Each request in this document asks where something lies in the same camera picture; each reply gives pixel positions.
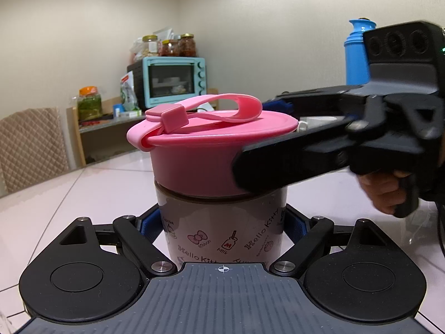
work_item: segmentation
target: pink square clasp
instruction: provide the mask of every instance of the pink square clasp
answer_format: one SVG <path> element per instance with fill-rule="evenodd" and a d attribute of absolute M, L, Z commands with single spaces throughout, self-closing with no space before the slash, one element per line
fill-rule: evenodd
<path fill-rule="evenodd" d="M 160 121 L 164 126 L 166 133 L 186 126 L 189 123 L 186 108 L 181 104 L 159 104 L 145 112 L 147 120 L 152 121 L 150 117 L 160 117 Z"/>

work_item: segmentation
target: camera lens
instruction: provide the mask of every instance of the camera lens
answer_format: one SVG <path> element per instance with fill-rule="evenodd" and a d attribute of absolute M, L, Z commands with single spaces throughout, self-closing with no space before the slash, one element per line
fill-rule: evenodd
<path fill-rule="evenodd" d="M 375 57 L 381 54 L 382 42 L 378 37 L 373 36 L 371 37 L 371 39 L 369 39 L 369 52 L 371 53 L 371 55 L 374 55 Z"/>
<path fill-rule="evenodd" d="M 390 54 L 401 57 L 405 53 L 405 39 L 400 32 L 389 32 L 385 42 Z"/>
<path fill-rule="evenodd" d="M 416 30 L 411 34 L 411 47 L 417 54 L 423 54 L 428 50 L 428 38 L 422 30 Z"/>

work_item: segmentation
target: pink strap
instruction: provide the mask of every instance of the pink strap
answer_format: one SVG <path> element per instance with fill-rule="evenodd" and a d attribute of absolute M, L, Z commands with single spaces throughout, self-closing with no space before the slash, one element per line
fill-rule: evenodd
<path fill-rule="evenodd" d="M 229 117 L 220 117 L 216 114 L 206 112 L 187 112 L 187 110 L 197 108 L 201 104 L 218 99 L 236 101 L 238 111 Z M 148 137 L 174 132 L 178 128 L 186 126 L 191 118 L 229 123 L 245 123 L 258 118 L 262 110 L 263 106 L 261 102 L 250 95 L 234 93 L 199 95 L 198 97 L 185 99 L 176 104 L 160 104 L 147 110 L 145 112 L 145 120 L 130 128 L 127 133 L 127 140 L 141 151 L 149 152 L 153 147 L 146 142 Z"/>

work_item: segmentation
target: glass jar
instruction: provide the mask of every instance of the glass jar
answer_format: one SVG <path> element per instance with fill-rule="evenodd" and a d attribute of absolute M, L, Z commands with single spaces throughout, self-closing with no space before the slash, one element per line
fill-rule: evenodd
<path fill-rule="evenodd" d="M 79 90 L 77 112 L 80 121 L 88 121 L 102 116 L 102 99 L 96 87 L 85 87 Z"/>
<path fill-rule="evenodd" d="M 181 35 L 181 40 L 179 40 L 179 54 L 182 57 L 194 58 L 196 56 L 196 44 L 193 34 Z"/>
<path fill-rule="evenodd" d="M 178 57 L 179 56 L 179 44 L 177 40 L 170 39 L 164 40 L 162 42 L 162 53 L 163 57 Z"/>
<path fill-rule="evenodd" d="M 142 38 L 142 52 L 141 58 L 145 57 L 157 57 L 157 36 L 146 35 Z"/>

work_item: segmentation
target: oven glass window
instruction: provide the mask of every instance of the oven glass window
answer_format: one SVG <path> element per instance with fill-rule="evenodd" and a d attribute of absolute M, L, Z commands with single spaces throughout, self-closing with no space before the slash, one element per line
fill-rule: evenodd
<path fill-rule="evenodd" d="M 193 94 L 194 65 L 152 65 L 148 67 L 150 97 Z"/>

